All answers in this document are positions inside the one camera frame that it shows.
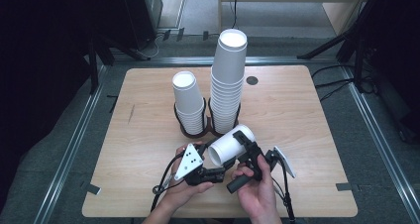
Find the gray floor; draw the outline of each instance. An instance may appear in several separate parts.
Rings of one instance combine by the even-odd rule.
[[[306,9],[305,14],[312,15],[307,12],[311,8],[316,10],[313,14],[322,14],[322,11],[316,7]],[[323,19],[317,24],[327,25]],[[281,37],[249,36],[247,56],[249,58],[275,56],[276,64],[305,64],[313,72],[318,68],[333,64],[334,55],[339,47],[334,47],[311,61],[295,59],[294,56],[309,52],[333,37],[332,35],[321,38],[318,36],[316,34],[295,37],[286,33]],[[184,36],[179,42],[176,36],[171,36],[166,41],[159,38],[157,39],[158,54],[150,61],[134,61],[125,55],[115,53],[116,64],[107,67],[97,105],[80,142],[80,147],[75,153],[74,162],[62,191],[52,209],[49,223],[132,223],[131,218],[86,218],[81,214],[86,191],[82,190],[80,185],[84,181],[89,181],[93,175],[111,119],[110,110],[115,102],[115,99],[108,95],[119,94],[125,73],[132,67],[210,65],[203,64],[205,62],[201,63],[201,61],[211,59],[216,43],[217,36],[212,36],[206,41],[203,41],[200,36]],[[156,52],[155,45],[143,51],[147,55],[154,55]],[[194,63],[188,58],[201,58],[201,60],[198,59]],[[325,83],[342,78],[342,71],[334,68],[319,73],[314,77],[314,83]],[[318,94],[322,97],[333,88],[318,89]],[[9,191],[8,202],[0,215],[0,223],[33,223],[36,220],[49,185],[89,99],[89,89],[89,81],[86,81],[63,112],[53,131],[23,158]],[[366,99],[404,174],[414,191],[419,193],[420,146],[401,142],[398,131],[380,98],[370,94],[366,95]],[[322,106],[348,180],[354,187],[353,192],[359,213],[353,218],[300,217],[299,221],[302,223],[412,223],[400,193],[389,175],[364,117],[352,96],[350,87],[347,86],[334,93],[322,102]],[[135,219],[134,222],[140,223],[141,220]]]

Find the white cup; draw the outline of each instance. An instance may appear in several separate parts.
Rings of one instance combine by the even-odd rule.
[[[247,36],[236,29],[220,34],[214,61],[213,76],[222,83],[236,83],[244,77],[247,56]]]
[[[256,140],[253,132],[245,125],[239,124],[233,130],[226,133],[209,147],[209,157],[215,166],[221,166],[224,162],[233,157],[239,157],[246,150],[233,136],[234,133],[241,130],[251,142]]]
[[[184,114],[196,113],[203,106],[203,96],[190,71],[178,72],[172,79],[176,109]]]

